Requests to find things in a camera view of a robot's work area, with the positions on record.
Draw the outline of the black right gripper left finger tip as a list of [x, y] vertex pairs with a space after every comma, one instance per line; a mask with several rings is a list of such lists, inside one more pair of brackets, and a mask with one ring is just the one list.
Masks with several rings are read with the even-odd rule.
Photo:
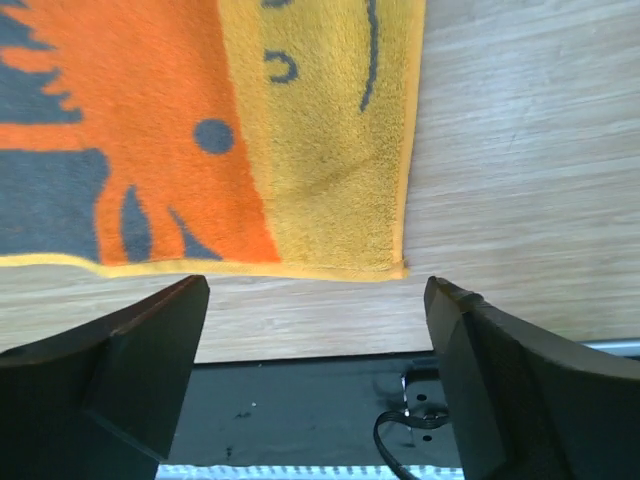
[[209, 300], [201, 275], [1, 354], [4, 479], [153, 479]]

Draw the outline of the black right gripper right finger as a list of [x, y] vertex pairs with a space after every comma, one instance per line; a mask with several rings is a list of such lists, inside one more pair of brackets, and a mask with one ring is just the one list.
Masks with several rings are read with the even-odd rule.
[[429, 278], [424, 304], [467, 479], [636, 479], [639, 363]]

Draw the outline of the orange yellow grey giraffe towel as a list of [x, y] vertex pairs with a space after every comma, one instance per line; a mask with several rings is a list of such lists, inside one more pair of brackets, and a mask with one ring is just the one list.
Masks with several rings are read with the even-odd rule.
[[422, 1], [5, 1], [1, 263], [402, 279]]

